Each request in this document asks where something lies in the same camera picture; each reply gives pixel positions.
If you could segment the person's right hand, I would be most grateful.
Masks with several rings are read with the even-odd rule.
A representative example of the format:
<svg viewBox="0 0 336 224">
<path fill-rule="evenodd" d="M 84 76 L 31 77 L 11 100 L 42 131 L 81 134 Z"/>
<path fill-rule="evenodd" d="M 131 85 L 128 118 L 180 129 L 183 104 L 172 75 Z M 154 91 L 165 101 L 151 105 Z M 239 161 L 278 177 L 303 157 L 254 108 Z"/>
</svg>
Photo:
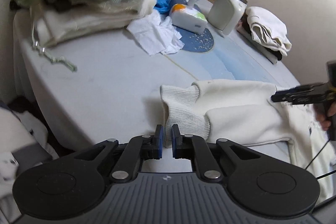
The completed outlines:
<svg viewBox="0 0 336 224">
<path fill-rule="evenodd" d="M 315 119 L 320 123 L 322 129 L 324 131 L 327 131 L 331 126 L 331 121 L 327 120 L 327 118 L 330 118 L 335 115 L 336 103 L 333 102 L 331 104 L 326 114 L 323 114 L 323 112 L 319 110 L 319 107 L 317 105 L 314 105 L 314 110 L 315 110 Z"/>
</svg>

